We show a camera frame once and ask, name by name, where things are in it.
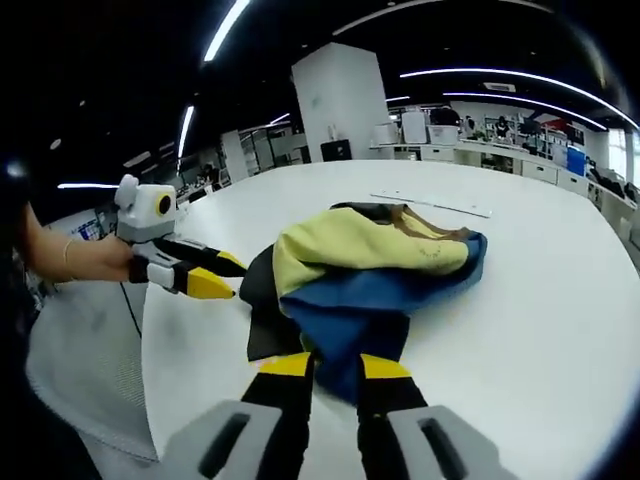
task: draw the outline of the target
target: cable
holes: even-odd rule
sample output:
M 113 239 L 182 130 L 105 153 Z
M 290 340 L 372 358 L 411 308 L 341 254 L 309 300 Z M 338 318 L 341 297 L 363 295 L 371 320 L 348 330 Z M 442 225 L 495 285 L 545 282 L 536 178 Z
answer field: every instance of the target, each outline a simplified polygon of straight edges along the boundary
M 124 294 L 124 299 L 127 301 L 127 307 L 129 307 L 129 313 L 131 314 L 131 320 L 133 320 L 133 324 L 136 327 L 136 331 L 138 332 L 138 336 L 142 338 L 142 332 L 140 331 L 140 327 L 138 327 L 138 322 L 136 321 L 136 316 L 133 314 L 133 308 L 131 308 L 131 302 L 129 301 L 129 295 L 127 295 L 127 291 L 124 288 L 122 282 L 120 282 L 120 288 L 122 289 L 122 293 Z

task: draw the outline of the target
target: blue bin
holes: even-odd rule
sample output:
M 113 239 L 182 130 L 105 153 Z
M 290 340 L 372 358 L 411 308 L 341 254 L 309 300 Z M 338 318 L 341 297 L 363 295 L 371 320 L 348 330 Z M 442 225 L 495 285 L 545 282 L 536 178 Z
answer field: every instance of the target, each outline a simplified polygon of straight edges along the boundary
M 567 170 L 584 177 L 587 166 L 587 155 L 575 148 L 567 148 Z

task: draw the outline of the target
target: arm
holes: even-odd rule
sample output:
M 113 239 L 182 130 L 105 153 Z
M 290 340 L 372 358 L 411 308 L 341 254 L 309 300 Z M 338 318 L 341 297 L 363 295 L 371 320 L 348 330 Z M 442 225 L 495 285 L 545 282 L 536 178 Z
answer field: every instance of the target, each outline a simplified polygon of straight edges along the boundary
M 129 279 L 133 253 L 126 243 L 112 235 L 99 241 L 71 239 L 43 228 L 30 204 L 24 209 L 22 230 L 20 251 L 25 263 L 43 278 L 54 282 Z

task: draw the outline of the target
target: round table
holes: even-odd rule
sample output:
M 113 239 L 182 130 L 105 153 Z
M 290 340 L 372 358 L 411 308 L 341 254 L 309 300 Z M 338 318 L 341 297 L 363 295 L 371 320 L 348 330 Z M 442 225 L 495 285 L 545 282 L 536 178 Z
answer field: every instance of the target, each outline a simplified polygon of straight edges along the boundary
M 493 212 L 411 205 L 438 226 L 489 240 L 482 280 L 412 317 L 401 363 L 427 402 L 489 437 L 522 479 L 582 478 L 621 432 L 640 380 L 640 279 L 587 199 L 473 167 L 333 162 L 279 168 L 208 195 L 177 231 L 249 264 L 287 226 L 337 202 L 385 202 L 370 196 L 381 190 Z M 172 434 L 251 383 L 249 313 L 237 297 L 200 301 L 149 287 L 142 370 L 160 456 Z M 353 407 L 314 392 L 309 426 L 301 479 L 365 478 Z

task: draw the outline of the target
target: blue cloth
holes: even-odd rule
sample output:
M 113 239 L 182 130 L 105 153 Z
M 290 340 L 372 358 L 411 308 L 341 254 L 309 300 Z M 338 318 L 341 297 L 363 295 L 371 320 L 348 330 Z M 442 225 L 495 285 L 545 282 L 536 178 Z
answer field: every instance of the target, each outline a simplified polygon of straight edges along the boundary
M 323 358 L 316 370 L 318 383 L 355 405 L 360 353 L 399 360 L 409 329 L 407 315 L 480 280 L 487 239 L 471 232 L 465 243 L 467 261 L 450 275 L 399 268 L 337 269 L 281 297 L 283 312 Z

